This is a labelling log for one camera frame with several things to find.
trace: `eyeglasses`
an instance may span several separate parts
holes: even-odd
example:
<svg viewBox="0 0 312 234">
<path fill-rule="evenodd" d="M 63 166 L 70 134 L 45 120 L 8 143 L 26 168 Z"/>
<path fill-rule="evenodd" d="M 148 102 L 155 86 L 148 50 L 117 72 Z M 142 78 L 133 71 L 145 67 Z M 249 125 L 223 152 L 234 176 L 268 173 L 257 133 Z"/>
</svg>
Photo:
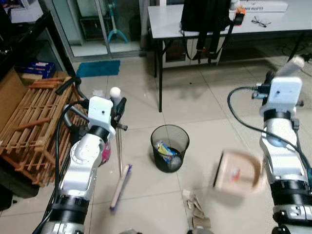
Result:
<svg viewBox="0 0 312 234">
<path fill-rule="evenodd" d="M 263 28 L 266 28 L 269 24 L 271 24 L 271 22 L 270 23 L 261 22 L 260 20 L 257 19 L 256 16 L 253 18 L 252 22 L 258 24 L 260 27 L 263 27 Z"/>
</svg>

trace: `table leg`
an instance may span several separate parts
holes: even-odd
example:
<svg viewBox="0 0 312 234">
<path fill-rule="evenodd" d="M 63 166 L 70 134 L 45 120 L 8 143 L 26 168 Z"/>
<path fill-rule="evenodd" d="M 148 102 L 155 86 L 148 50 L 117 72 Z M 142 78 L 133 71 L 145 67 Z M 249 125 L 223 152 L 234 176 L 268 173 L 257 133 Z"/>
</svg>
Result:
<svg viewBox="0 0 312 234">
<path fill-rule="evenodd" d="M 74 77 L 76 75 L 76 73 L 74 71 L 72 63 L 70 62 L 70 60 L 66 54 L 62 40 L 59 36 L 59 32 L 58 32 L 58 30 L 54 24 L 52 15 L 51 15 L 51 13 L 49 13 L 49 14 L 50 15 L 48 16 L 48 19 L 47 19 L 47 29 L 50 33 L 50 36 L 52 38 L 52 41 L 53 41 L 56 49 L 58 51 L 59 57 L 65 66 L 67 74 L 70 75 L 71 77 Z"/>
<path fill-rule="evenodd" d="M 157 41 L 154 41 L 154 77 L 157 77 Z"/>
<path fill-rule="evenodd" d="M 294 57 L 294 55 L 295 55 L 295 53 L 297 52 L 298 47 L 299 47 L 299 45 L 300 45 L 300 43 L 301 43 L 303 37 L 304 37 L 304 33 L 301 33 L 301 35 L 300 35 L 300 37 L 298 38 L 298 41 L 297 41 L 297 43 L 296 43 L 294 49 L 292 50 L 292 53 L 291 53 L 291 55 L 289 56 L 289 59 L 288 59 L 287 62 L 289 62 L 289 61 Z"/>
<path fill-rule="evenodd" d="M 157 55 L 159 63 L 159 112 L 162 112 L 162 40 L 157 41 Z"/>
</svg>

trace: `black backpack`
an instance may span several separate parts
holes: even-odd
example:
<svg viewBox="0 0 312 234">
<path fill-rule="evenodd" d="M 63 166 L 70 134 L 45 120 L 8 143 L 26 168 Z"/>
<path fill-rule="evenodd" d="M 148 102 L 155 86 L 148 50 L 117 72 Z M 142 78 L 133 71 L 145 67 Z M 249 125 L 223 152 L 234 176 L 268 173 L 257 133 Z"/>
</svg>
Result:
<svg viewBox="0 0 312 234">
<path fill-rule="evenodd" d="M 220 50 L 217 52 L 220 32 L 230 25 L 224 44 L 228 41 L 229 35 L 232 33 L 234 24 L 229 18 L 229 9 L 231 0 L 185 0 L 181 19 L 181 29 L 183 31 L 183 44 L 187 57 L 191 60 L 198 60 L 200 63 L 201 51 L 204 48 L 206 35 L 213 32 L 212 41 L 209 48 L 209 62 L 216 59 Z M 190 58 L 184 31 L 199 32 L 197 42 L 197 54 L 194 58 Z"/>
</svg>

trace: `table top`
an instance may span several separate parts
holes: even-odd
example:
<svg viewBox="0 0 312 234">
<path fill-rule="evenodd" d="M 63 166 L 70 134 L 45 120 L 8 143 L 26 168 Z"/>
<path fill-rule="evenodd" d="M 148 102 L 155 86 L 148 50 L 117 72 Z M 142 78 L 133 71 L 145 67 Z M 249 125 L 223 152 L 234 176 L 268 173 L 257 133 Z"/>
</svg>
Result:
<svg viewBox="0 0 312 234">
<path fill-rule="evenodd" d="M 284 0 L 288 3 L 286 12 L 247 12 L 241 26 L 233 29 L 233 34 L 265 33 L 312 30 L 312 0 Z M 183 5 L 150 6 L 148 8 L 154 39 L 180 38 Z M 252 23 L 254 17 L 262 23 L 270 23 L 266 28 Z M 221 32 L 227 34 L 228 28 Z M 185 32 L 186 37 L 196 37 L 198 32 Z"/>
</svg>

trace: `cardboard piece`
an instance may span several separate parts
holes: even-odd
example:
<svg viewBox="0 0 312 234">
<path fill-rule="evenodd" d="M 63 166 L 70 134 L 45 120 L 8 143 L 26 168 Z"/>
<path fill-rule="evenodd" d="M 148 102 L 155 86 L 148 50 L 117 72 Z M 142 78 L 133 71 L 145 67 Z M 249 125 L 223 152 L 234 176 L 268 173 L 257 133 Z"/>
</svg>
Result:
<svg viewBox="0 0 312 234">
<path fill-rule="evenodd" d="M 27 88 L 23 86 L 14 68 L 0 80 L 0 103 L 2 108 L 0 112 L 0 130 L 4 128 L 26 91 Z"/>
</svg>

